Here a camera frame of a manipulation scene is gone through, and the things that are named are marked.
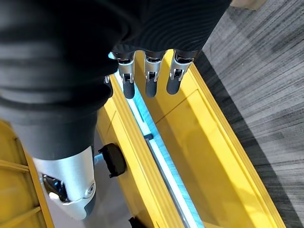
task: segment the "silver screw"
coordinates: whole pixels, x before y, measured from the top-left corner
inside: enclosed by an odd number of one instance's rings
[[[94,189],[95,189],[95,183],[93,183],[93,184],[91,185],[91,187],[89,188],[89,190],[87,191],[87,193],[88,193],[88,194],[91,194],[91,193],[94,191]]]

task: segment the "robotic hand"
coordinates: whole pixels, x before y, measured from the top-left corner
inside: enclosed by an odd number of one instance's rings
[[[45,191],[67,214],[84,219],[94,206],[94,132],[97,110],[113,93],[109,75],[118,68],[132,98],[134,53],[143,50],[153,97],[172,48],[167,91],[177,93],[230,2],[0,0],[0,118],[11,122]]]

